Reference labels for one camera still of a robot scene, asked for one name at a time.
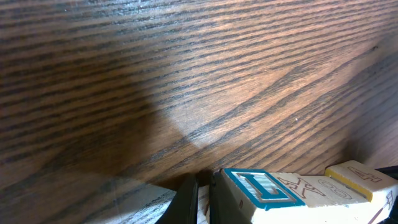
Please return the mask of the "cream E wooden block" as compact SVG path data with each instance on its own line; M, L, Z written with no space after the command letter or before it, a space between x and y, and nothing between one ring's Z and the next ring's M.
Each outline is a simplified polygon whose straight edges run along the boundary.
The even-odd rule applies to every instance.
M273 172L259 169L224 168L219 171L240 211L251 223L305 223L299 212L307 207L281 184ZM210 223L210 209L206 220Z

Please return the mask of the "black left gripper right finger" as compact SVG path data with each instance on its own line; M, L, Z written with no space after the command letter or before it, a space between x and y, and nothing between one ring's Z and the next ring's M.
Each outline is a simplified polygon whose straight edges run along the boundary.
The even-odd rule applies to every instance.
M210 224L251 224L240 211L231 190L219 172L210 180Z

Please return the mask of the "yellow crayon wooden block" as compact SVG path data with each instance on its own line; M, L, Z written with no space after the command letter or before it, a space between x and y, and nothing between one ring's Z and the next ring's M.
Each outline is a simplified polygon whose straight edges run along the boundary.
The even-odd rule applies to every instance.
M380 223L389 217L397 199L397 180L351 160L327 167L325 175L363 196L369 209L363 210L366 223Z

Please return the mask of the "yellow G wooden block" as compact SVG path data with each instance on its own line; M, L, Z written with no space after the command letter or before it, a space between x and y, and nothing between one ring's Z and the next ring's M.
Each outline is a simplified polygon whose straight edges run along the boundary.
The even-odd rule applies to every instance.
M327 199L317 183L317 179L327 176L300 175L291 172L273 172L272 176L305 203L307 207L298 213L305 221L311 223L366 223L366 215L362 214L362 211L370 208L369 202L349 207L334 205Z

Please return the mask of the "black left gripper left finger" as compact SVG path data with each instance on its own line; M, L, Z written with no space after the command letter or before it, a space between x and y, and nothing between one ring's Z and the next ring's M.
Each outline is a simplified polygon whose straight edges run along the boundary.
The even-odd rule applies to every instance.
M197 212L198 182L196 177L190 174L156 224L196 224Z

